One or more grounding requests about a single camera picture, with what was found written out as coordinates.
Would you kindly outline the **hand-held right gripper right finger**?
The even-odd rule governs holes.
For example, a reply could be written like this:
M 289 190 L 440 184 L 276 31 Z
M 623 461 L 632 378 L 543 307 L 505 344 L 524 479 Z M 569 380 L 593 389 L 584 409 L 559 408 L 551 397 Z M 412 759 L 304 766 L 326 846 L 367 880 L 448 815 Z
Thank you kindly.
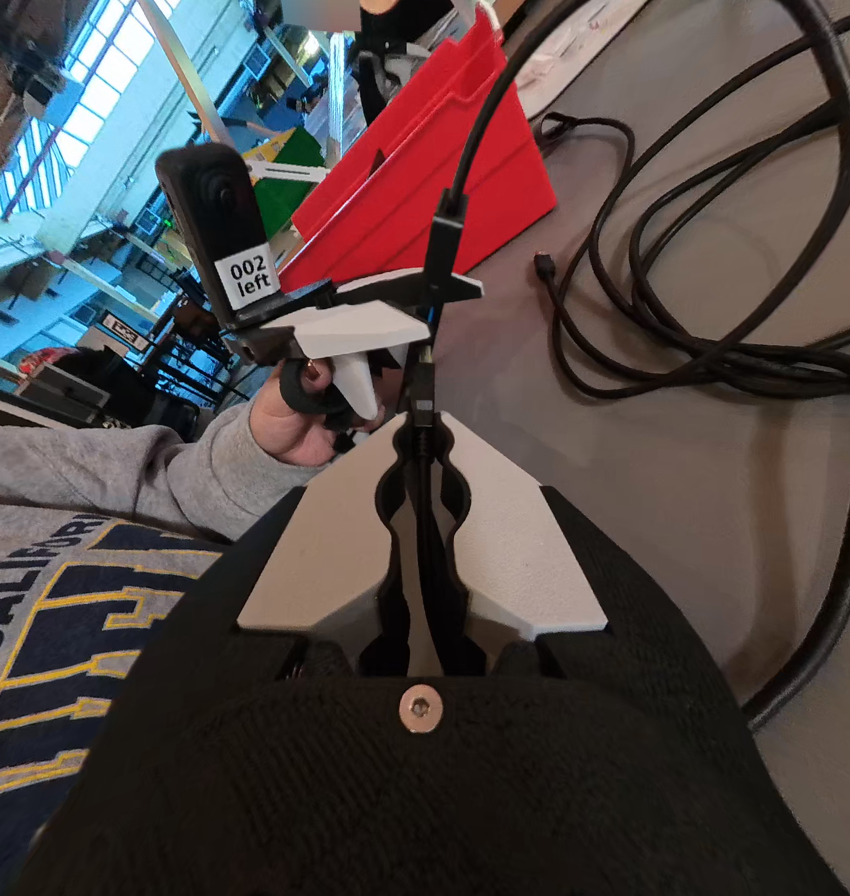
M 432 433 L 432 643 L 448 676 L 483 676 L 511 644 L 608 625 L 565 533 L 565 499 L 448 413 Z

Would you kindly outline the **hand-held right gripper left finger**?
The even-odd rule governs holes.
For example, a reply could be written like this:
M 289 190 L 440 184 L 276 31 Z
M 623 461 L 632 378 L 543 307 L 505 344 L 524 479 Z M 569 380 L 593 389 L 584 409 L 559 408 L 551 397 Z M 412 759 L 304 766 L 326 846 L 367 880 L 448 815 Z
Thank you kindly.
M 238 615 L 244 631 L 338 644 L 367 676 L 408 672 L 408 604 L 392 521 L 406 500 L 400 413 L 311 479 Z

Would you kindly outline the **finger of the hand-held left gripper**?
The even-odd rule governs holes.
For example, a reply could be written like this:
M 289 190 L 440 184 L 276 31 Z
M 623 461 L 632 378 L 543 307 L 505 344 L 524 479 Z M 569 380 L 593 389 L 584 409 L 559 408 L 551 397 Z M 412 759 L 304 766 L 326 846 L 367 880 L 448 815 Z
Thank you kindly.
M 303 355 L 319 360 L 427 341 L 429 325 L 383 301 L 285 315 Z
M 427 283 L 422 268 L 405 268 L 348 281 L 334 288 L 334 306 L 383 301 L 397 308 L 435 308 L 483 297 L 481 281 L 452 273 L 438 286 Z

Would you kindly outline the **red plastic bin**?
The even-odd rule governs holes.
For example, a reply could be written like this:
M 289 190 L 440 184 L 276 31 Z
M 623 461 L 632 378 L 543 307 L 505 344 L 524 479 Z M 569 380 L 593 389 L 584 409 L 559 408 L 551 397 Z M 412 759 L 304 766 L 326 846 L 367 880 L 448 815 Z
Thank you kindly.
M 506 66 L 502 37 L 477 13 L 444 40 L 307 196 L 293 216 L 303 247 L 279 272 L 284 291 L 422 267 L 432 219 L 464 143 Z M 516 88 L 491 120 L 467 177 L 459 274 L 556 207 L 557 198 Z

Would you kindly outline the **person's left forearm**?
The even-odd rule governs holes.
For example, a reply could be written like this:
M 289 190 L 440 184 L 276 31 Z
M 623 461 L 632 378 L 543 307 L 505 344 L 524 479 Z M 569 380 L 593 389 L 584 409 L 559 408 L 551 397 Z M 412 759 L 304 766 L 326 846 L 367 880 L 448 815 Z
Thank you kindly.
M 251 402 L 197 442 L 167 427 L 0 427 L 0 543 L 20 545 L 71 519 L 114 519 L 221 542 L 240 538 L 326 465 L 275 460 L 256 443 Z

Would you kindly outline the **person's left hand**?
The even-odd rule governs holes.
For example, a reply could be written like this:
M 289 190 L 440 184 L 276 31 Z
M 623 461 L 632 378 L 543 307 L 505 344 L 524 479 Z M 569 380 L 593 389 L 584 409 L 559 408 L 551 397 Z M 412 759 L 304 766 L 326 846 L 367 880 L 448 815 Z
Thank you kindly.
M 281 391 L 284 363 L 274 367 L 251 402 L 251 434 L 258 446 L 279 462 L 299 467 L 321 467 L 336 455 L 337 433 L 328 430 L 324 417 L 310 417 L 291 409 Z M 330 386 L 332 368 L 325 359 L 307 362 L 302 387 L 310 394 L 319 394 Z M 378 415 L 373 420 L 357 418 L 353 428 L 371 432 L 385 419 L 386 406 L 379 395 Z

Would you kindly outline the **green plastic bin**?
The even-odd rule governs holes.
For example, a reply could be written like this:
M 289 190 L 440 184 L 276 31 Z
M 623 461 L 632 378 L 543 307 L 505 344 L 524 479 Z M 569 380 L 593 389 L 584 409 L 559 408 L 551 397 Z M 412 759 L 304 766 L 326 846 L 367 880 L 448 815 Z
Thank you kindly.
M 248 154 L 251 161 L 323 168 L 325 160 L 319 142 L 302 126 L 280 132 Z M 316 183 L 275 178 L 256 180 L 253 185 L 265 235 L 274 237 L 290 221 Z

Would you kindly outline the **large skylight window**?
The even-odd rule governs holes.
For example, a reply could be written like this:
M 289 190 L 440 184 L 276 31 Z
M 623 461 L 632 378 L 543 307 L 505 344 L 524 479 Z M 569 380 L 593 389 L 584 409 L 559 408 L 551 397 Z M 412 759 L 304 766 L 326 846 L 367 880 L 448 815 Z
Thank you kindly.
M 153 41 L 139 2 L 94 2 L 57 71 L 59 91 L 49 84 L 55 71 L 28 81 L 23 66 L 12 69 L 25 118 L 0 162 L 0 219 L 56 203 Z

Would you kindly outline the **person's grey printed sweatshirt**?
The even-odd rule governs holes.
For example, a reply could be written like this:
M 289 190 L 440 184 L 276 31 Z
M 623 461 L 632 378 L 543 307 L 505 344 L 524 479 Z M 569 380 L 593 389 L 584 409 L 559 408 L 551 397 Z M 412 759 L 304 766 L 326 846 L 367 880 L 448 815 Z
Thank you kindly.
M 130 666 L 223 551 L 162 524 L 0 505 L 0 894 Z

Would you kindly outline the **white paper sheet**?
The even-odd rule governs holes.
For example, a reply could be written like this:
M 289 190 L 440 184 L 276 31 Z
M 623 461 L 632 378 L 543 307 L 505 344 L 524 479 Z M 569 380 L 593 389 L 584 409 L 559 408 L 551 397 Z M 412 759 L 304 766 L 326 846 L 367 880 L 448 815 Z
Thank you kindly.
M 516 76 L 526 118 L 532 121 L 547 111 L 647 5 L 647 1 L 590 1 L 569 15 Z

